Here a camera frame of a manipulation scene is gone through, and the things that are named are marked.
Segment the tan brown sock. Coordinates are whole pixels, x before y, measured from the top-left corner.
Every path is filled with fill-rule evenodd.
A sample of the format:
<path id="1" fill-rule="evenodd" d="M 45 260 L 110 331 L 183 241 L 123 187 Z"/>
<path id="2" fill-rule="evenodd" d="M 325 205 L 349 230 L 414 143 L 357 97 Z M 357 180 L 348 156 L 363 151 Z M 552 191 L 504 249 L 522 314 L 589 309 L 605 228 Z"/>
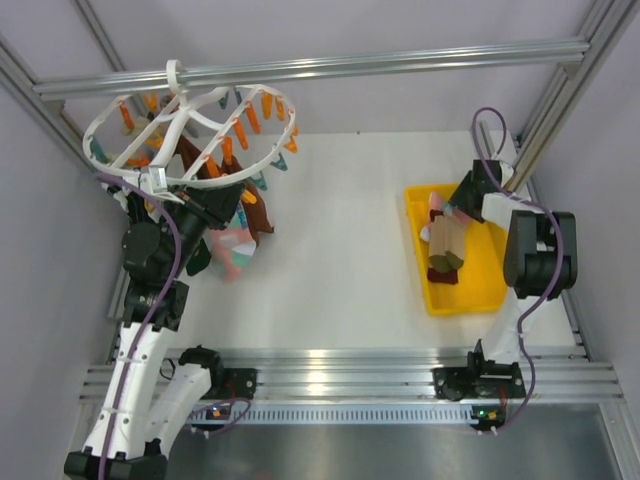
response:
<path id="1" fill-rule="evenodd" d="M 465 228 L 449 216 L 436 216 L 431 223 L 430 266 L 439 273 L 462 268 L 465 261 Z"/>

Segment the pink patterned sock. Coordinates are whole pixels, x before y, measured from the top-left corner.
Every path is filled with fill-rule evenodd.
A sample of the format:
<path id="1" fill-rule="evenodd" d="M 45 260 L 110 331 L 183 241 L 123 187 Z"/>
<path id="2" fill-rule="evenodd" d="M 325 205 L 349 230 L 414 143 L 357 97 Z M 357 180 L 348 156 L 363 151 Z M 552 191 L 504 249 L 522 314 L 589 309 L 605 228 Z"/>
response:
<path id="1" fill-rule="evenodd" d="M 253 238 L 244 207 L 237 205 L 231 222 L 224 230 L 210 232 L 211 265 L 226 282 L 235 281 L 249 264 L 257 243 Z"/>

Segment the white round clip hanger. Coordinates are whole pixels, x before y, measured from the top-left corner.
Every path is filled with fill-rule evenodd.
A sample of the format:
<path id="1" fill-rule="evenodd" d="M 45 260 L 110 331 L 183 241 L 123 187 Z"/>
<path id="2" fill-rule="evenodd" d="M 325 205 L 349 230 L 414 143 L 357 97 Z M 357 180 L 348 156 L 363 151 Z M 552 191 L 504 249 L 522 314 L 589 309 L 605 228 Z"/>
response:
<path id="1" fill-rule="evenodd" d="M 166 170 L 169 191 L 179 187 L 213 189 L 261 179 L 268 167 L 284 170 L 284 155 L 298 150 L 297 110 L 281 91 L 263 84 L 216 87 L 195 94 L 171 87 L 163 99 L 145 100 L 150 124 L 138 135 L 125 137 L 119 129 L 136 118 L 128 109 L 128 96 L 115 98 L 87 127 L 82 149 L 98 172 L 132 185 L 134 171 L 154 165 Z M 200 150 L 184 170 L 175 154 L 185 136 Z M 243 170 L 220 174 L 223 160 L 235 156 Z"/>

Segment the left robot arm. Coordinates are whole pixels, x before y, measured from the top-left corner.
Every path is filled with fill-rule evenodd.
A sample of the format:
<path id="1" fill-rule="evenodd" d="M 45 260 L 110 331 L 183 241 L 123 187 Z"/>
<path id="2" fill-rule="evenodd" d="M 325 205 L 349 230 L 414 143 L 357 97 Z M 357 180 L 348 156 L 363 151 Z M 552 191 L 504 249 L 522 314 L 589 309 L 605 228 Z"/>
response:
<path id="1" fill-rule="evenodd" d="M 67 455 L 64 473 L 71 479 L 163 479 L 196 404 L 226 384 L 220 354 L 195 346 L 181 354 L 164 392 L 154 394 L 189 293 L 179 276 L 205 234 L 230 224 L 244 187 L 184 187 L 175 190 L 175 201 L 162 201 L 125 181 L 109 183 L 129 217 L 121 241 L 129 284 L 120 345 L 94 427 L 83 447 Z"/>

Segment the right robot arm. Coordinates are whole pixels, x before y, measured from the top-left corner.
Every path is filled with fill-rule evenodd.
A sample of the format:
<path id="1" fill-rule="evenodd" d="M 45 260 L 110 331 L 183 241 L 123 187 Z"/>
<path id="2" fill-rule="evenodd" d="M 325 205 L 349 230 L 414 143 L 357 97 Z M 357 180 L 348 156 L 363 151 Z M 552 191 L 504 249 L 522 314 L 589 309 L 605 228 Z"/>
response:
<path id="1" fill-rule="evenodd" d="M 451 401 L 501 394 L 524 398 L 535 385 L 534 380 L 525 384 L 521 373 L 521 364 L 532 362 L 526 329 L 545 302 L 577 280 L 576 218 L 506 191 L 497 160 L 475 160 L 450 202 L 506 234 L 501 273 L 507 294 L 493 325 L 467 353 L 466 364 L 434 374 L 437 396 Z"/>

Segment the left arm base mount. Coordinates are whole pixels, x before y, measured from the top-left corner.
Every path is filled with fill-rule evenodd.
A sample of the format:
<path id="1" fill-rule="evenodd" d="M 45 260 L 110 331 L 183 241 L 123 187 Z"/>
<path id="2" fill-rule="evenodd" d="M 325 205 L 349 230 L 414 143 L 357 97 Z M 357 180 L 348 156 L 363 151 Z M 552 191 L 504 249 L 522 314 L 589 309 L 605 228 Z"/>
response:
<path id="1" fill-rule="evenodd" d="M 258 371 L 254 368 L 226 368 L 217 397 L 252 400 L 257 388 L 257 375 Z"/>

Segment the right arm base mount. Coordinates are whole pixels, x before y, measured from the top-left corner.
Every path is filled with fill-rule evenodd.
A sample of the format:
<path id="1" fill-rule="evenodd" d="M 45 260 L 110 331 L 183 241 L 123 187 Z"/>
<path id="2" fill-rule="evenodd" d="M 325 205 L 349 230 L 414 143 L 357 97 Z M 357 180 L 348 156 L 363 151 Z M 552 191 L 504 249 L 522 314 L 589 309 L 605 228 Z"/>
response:
<path id="1" fill-rule="evenodd" d="M 468 367 L 442 367 L 433 370 L 437 399 L 462 400 L 523 399 L 526 389 L 517 363 L 499 365 L 482 372 Z"/>

